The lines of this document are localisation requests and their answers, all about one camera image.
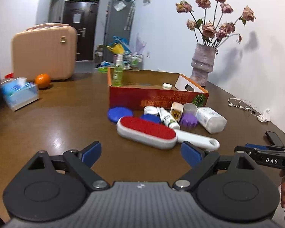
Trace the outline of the grey refrigerator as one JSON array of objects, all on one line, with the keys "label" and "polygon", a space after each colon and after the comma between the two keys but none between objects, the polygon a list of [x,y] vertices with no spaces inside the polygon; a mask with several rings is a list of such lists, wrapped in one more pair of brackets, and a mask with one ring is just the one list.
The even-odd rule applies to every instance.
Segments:
[{"label": "grey refrigerator", "polygon": [[130,42],[134,12],[134,1],[109,1],[103,41],[105,51],[108,51],[107,46],[114,43],[114,37],[125,39],[127,44]]}]

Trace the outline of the orange red cardboard box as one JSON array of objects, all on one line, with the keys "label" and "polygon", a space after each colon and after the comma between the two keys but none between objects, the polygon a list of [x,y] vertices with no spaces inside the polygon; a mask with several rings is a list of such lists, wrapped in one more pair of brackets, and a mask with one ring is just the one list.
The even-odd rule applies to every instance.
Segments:
[{"label": "orange red cardboard box", "polygon": [[[143,110],[146,106],[170,109],[173,102],[193,103],[204,107],[209,92],[190,78],[169,72],[153,70],[123,70],[122,86],[112,86],[112,68],[108,69],[109,106],[126,107],[131,110]],[[162,88],[163,83],[172,85],[172,89]]]}]

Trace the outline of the black phone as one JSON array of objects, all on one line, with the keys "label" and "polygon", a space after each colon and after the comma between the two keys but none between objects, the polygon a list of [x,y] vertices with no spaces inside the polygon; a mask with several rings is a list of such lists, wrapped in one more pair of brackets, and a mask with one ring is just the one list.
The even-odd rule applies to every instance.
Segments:
[{"label": "black phone", "polygon": [[271,145],[285,147],[283,142],[275,132],[266,131],[265,136],[267,137],[267,140],[270,142]]}]

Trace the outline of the pink ribbed suitcase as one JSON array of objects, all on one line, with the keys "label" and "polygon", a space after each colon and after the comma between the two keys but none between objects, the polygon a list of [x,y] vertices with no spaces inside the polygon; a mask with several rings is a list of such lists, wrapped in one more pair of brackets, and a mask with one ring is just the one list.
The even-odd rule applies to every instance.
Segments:
[{"label": "pink ribbed suitcase", "polygon": [[77,31],[68,24],[46,23],[17,33],[11,40],[14,77],[34,80],[48,74],[65,80],[74,73]]}]

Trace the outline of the purple ribbed vase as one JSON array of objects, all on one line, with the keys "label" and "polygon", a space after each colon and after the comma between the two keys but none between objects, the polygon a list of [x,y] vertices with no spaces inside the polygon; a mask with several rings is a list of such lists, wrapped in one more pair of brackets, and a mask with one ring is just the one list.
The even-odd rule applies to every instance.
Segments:
[{"label": "purple ribbed vase", "polygon": [[202,87],[208,82],[208,74],[213,72],[216,49],[210,46],[197,44],[192,58],[192,75],[190,79]]}]

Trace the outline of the white jar lid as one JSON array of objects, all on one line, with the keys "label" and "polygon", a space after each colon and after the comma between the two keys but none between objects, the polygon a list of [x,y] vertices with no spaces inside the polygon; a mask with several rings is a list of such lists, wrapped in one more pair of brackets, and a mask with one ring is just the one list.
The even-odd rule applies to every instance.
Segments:
[{"label": "white jar lid", "polygon": [[170,90],[170,89],[172,89],[172,85],[171,85],[171,84],[168,84],[168,83],[163,83],[163,84],[162,84],[162,88],[163,88],[163,89]]}]

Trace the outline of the dark wooden door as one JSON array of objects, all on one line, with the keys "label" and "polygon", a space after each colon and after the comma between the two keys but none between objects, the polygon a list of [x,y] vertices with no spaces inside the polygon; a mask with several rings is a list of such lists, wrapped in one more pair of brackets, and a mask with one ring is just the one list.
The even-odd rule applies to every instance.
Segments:
[{"label": "dark wooden door", "polygon": [[65,1],[62,23],[77,31],[78,61],[93,60],[98,8],[97,0]]}]

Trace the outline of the blue tissue box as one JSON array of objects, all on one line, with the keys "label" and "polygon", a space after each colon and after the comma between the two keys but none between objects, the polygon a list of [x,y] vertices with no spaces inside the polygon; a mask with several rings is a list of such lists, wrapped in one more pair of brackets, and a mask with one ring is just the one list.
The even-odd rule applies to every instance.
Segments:
[{"label": "blue tissue box", "polygon": [[0,84],[0,89],[7,106],[16,111],[39,100],[38,86],[25,77],[7,79]]}]

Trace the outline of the white round jar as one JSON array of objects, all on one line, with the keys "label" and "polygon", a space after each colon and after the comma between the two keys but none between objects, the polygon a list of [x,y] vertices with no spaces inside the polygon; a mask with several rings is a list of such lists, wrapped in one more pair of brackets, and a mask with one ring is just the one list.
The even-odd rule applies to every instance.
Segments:
[{"label": "white round jar", "polygon": [[144,107],[143,109],[143,114],[144,115],[153,115],[153,116],[158,116],[158,107],[155,107],[155,106],[146,106]]}]

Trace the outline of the green spray bottle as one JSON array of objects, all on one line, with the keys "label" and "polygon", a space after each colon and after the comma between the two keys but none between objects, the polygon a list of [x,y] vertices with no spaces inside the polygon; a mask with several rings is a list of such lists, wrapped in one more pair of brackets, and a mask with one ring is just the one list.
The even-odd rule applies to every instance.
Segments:
[{"label": "green spray bottle", "polygon": [[123,68],[124,68],[123,54],[118,54],[113,72],[112,86],[116,87],[122,86]]}]

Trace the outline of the red white lint brush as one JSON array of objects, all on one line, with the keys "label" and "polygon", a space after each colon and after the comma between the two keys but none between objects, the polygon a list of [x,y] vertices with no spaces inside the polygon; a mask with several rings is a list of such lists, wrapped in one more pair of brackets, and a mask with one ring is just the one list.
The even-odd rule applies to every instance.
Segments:
[{"label": "red white lint brush", "polygon": [[125,116],[117,122],[120,136],[161,150],[174,148],[176,143],[190,142],[201,149],[218,150],[220,143],[211,137],[197,135],[138,117]]}]

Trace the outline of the dried pink roses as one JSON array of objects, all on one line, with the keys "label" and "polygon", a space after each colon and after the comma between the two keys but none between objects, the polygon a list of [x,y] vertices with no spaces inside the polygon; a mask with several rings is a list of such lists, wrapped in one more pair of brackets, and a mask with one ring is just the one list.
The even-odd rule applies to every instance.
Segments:
[{"label": "dried pink roses", "polygon": [[179,14],[185,13],[191,16],[187,20],[186,26],[188,30],[194,33],[197,43],[203,46],[209,46],[218,49],[227,39],[236,37],[236,43],[242,42],[242,36],[236,32],[236,24],[241,22],[245,25],[247,22],[254,22],[256,20],[254,11],[245,6],[241,15],[233,22],[224,22],[222,20],[224,15],[232,14],[234,9],[226,0],[214,0],[215,7],[213,18],[207,17],[207,11],[211,9],[210,0],[195,0],[198,8],[203,10],[203,17],[198,18],[194,15],[193,6],[187,0],[180,0],[176,3],[176,12]]}]

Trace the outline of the white cotton swab pack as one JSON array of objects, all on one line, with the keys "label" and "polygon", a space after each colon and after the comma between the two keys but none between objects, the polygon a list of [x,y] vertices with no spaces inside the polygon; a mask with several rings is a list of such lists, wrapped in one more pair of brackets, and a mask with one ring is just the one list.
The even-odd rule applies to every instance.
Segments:
[{"label": "white cotton swab pack", "polygon": [[227,123],[223,116],[210,107],[197,108],[196,118],[199,124],[210,134],[222,132]]}]

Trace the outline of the white spray bottle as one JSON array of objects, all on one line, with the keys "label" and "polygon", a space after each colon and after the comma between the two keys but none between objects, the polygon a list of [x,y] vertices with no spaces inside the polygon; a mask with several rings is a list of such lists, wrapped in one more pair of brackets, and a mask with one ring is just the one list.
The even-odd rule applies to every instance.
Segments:
[{"label": "white spray bottle", "polygon": [[174,117],[164,108],[158,108],[158,113],[161,119],[161,122],[169,127],[170,129],[180,130],[180,125],[174,119]]}]

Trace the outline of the large blue round lid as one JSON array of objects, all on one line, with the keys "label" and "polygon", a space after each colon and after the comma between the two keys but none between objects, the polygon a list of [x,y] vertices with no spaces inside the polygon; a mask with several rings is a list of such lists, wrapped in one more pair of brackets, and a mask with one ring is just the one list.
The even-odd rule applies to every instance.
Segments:
[{"label": "large blue round lid", "polygon": [[125,107],[114,107],[108,110],[107,116],[111,122],[116,124],[122,117],[133,116],[133,111]]}]

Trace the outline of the small blue ridged lid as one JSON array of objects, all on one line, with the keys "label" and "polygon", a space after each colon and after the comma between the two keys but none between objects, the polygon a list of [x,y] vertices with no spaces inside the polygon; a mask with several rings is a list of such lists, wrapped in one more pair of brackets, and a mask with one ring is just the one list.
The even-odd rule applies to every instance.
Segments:
[{"label": "small blue ridged lid", "polygon": [[160,124],[161,123],[161,119],[158,115],[151,115],[151,114],[143,114],[140,117],[142,120],[146,120],[146,121],[150,121],[156,124]]}]

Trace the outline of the red bucket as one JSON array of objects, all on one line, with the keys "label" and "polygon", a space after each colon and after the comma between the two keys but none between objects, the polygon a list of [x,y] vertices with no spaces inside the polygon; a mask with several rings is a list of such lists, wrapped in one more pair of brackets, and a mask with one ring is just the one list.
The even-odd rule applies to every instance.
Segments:
[{"label": "red bucket", "polygon": [[12,79],[12,78],[14,78],[14,73],[9,73],[5,75],[5,79]]}]

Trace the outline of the orange fruit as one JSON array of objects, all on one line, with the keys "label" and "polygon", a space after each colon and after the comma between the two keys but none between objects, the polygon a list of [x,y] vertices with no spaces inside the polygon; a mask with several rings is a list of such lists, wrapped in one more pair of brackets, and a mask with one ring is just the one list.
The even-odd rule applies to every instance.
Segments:
[{"label": "orange fruit", "polygon": [[40,74],[34,80],[39,89],[47,89],[51,85],[51,79],[48,74]]}]

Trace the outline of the beige small box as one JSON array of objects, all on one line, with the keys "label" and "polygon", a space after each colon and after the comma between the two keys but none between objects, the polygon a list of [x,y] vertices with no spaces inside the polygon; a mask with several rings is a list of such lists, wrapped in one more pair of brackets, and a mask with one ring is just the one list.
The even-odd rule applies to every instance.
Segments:
[{"label": "beige small box", "polygon": [[170,109],[170,114],[177,122],[179,122],[183,114],[183,105],[178,102],[173,102]]}]

